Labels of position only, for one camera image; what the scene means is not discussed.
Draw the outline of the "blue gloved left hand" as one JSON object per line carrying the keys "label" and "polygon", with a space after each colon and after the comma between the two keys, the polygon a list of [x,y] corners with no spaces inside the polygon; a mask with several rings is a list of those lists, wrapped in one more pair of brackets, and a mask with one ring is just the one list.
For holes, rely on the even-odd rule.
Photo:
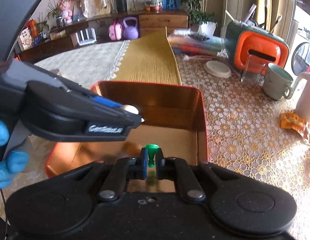
{"label": "blue gloved left hand", "polygon": [[[0,120],[0,147],[7,144],[10,134],[6,124]],[[29,155],[20,150],[13,150],[0,162],[0,189],[11,185],[14,177],[28,165]]]}

